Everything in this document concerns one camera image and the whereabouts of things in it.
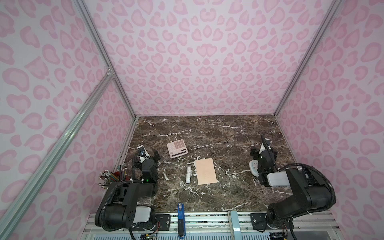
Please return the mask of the pink desk calculator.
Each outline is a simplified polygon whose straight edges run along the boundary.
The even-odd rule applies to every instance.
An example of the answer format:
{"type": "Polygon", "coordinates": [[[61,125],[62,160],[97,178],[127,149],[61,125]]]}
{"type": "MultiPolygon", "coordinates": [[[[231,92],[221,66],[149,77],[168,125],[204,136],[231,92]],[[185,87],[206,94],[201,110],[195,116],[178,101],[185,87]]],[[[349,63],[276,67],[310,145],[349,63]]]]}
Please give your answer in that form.
{"type": "Polygon", "coordinates": [[[167,144],[168,152],[171,159],[178,158],[188,154],[184,140],[177,140],[167,144]]]}

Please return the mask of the white glue stick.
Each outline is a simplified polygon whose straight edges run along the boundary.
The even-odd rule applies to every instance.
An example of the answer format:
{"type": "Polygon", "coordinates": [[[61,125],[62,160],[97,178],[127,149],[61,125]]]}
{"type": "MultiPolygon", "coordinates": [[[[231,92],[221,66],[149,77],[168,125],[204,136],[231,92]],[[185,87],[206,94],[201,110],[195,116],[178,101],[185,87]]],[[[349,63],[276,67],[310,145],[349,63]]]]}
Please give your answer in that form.
{"type": "Polygon", "coordinates": [[[186,173],[186,184],[189,184],[191,182],[191,176],[192,176],[192,167],[187,167],[187,173],[186,173]]]}

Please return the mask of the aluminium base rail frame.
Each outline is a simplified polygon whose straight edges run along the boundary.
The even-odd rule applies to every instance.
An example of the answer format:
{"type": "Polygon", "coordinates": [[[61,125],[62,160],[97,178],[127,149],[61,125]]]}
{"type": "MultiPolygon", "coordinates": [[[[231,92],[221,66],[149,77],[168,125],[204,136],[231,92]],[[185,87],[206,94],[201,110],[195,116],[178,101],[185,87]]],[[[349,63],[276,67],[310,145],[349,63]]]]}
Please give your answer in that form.
{"type": "MultiPolygon", "coordinates": [[[[254,230],[255,220],[251,212],[189,212],[185,213],[187,240],[278,240],[287,234],[288,227],[267,228],[264,232],[254,230]]],[[[294,221],[294,233],[299,240],[342,240],[344,236],[331,212],[305,215],[294,221]]],[[[95,225],[95,215],[91,214],[82,240],[129,240],[128,230],[106,232],[95,225]]]]}

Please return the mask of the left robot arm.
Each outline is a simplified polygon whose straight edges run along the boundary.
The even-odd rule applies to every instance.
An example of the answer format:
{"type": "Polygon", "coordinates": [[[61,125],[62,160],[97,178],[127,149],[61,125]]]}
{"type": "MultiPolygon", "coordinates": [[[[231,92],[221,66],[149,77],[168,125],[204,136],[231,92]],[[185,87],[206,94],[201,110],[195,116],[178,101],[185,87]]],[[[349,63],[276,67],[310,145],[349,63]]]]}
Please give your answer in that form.
{"type": "Polygon", "coordinates": [[[155,209],[140,206],[142,198],[154,197],[158,190],[159,152],[151,156],[144,146],[132,158],[132,177],[111,183],[95,215],[95,225],[107,232],[134,227],[151,231],[157,225],[155,209]]]}

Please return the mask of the white round clock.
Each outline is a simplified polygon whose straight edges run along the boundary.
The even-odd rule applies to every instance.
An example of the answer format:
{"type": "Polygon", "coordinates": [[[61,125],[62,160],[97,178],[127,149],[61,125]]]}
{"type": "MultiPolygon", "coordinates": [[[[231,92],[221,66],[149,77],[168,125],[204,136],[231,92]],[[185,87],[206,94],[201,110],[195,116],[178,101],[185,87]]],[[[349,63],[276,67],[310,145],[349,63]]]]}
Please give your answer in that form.
{"type": "Polygon", "coordinates": [[[250,171],[251,171],[252,175],[257,177],[257,178],[259,177],[258,163],[259,162],[257,160],[252,160],[249,162],[250,171]]]}

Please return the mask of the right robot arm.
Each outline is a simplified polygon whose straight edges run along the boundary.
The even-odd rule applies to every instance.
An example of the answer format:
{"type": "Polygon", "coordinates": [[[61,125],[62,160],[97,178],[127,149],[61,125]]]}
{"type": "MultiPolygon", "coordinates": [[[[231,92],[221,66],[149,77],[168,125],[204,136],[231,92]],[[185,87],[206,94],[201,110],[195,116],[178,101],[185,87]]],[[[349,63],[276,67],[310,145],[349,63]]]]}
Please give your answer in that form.
{"type": "Polygon", "coordinates": [[[253,160],[249,166],[253,176],[264,187],[289,187],[292,194],[284,200],[268,205],[262,220],[255,220],[256,230],[264,232],[267,228],[293,228],[295,218],[323,212],[337,201],[331,181],[315,167],[292,163],[279,167],[276,163],[278,153],[271,146],[271,140],[261,136],[261,145],[254,145],[250,155],[253,160]]]}

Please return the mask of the peach pink envelope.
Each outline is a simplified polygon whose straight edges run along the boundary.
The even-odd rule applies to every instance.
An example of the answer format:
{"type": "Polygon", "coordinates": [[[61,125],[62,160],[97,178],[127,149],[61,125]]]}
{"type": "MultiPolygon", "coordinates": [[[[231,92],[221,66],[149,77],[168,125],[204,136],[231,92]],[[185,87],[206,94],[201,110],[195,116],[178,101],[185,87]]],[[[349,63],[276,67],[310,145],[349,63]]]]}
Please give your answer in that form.
{"type": "Polygon", "coordinates": [[[202,159],[195,161],[198,185],[215,184],[219,181],[216,177],[213,159],[202,159]]]}

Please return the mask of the blue black tool on rail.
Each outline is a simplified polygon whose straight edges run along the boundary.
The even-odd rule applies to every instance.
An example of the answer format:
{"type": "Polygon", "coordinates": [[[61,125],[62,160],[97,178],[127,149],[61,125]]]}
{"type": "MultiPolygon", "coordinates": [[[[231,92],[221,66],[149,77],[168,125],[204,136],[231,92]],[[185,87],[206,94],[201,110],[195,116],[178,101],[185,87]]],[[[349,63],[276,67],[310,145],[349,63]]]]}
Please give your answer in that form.
{"type": "Polygon", "coordinates": [[[178,237],[184,239],[186,236],[186,221],[185,221],[185,209],[184,204],[178,204],[178,237]]]}

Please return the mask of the red pencil holder cup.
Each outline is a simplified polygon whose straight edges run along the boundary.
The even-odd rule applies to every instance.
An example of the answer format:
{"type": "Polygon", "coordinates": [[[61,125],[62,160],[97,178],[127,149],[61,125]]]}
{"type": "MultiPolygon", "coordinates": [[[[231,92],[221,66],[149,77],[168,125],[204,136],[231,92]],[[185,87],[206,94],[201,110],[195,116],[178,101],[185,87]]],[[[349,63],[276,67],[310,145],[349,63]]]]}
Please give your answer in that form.
{"type": "Polygon", "coordinates": [[[119,177],[119,181],[120,181],[120,182],[123,182],[123,181],[126,180],[126,173],[125,173],[125,171],[122,171],[122,172],[120,172],[120,171],[116,171],[116,172],[114,172],[114,175],[116,175],[117,177],[119,177]]]}

